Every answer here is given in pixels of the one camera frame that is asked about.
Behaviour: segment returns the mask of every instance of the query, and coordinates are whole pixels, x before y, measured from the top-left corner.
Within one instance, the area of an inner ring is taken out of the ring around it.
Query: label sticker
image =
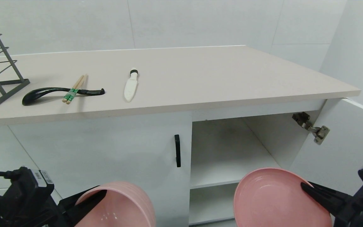
[[[36,182],[37,182],[39,187],[47,187],[46,181],[42,177],[42,174],[40,173],[39,170],[30,169],[30,171],[33,173],[33,176],[36,179]]]
[[[53,184],[53,181],[51,180],[50,176],[47,174],[47,171],[40,171],[42,173],[44,179],[48,184]]]

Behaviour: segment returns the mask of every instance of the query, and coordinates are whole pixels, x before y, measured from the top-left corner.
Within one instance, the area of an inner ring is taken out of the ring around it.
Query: chopsticks
[[[78,90],[82,87],[82,85],[84,84],[86,78],[88,77],[87,74],[82,75],[78,81],[74,84],[74,86],[72,86],[72,89],[69,90],[69,92],[64,96],[64,98],[62,99],[62,102],[65,102],[67,104],[70,104],[71,101],[75,98],[75,95],[77,95]]]

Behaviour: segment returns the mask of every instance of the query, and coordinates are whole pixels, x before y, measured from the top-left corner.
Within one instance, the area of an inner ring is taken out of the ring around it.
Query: green chopstick label
[[[71,89],[69,92],[64,96],[64,99],[68,101],[72,101],[75,98],[75,95],[77,94],[79,89]]]

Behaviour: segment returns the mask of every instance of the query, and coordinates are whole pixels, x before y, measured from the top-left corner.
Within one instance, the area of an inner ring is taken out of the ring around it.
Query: beige countertop
[[[0,125],[188,111],[357,96],[360,90],[329,76],[246,46],[47,53],[14,56],[30,85],[0,105]],[[139,71],[134,99],[123,97],[130,69]],[[61,102],[53,92],[36,105],[23,96],[42,87],[71,88],[82,74],[84,89],[102,96]],[[0,80],[13,79],[6,70]]]

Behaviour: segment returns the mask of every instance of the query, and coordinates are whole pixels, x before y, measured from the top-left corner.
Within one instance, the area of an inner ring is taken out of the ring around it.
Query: open cabinet door
[[[353,195],[363,184],[363,106],[349,99],[328,100],[315,126],[329,134],[321,145],[310,133],[290,167],[308,181]]]

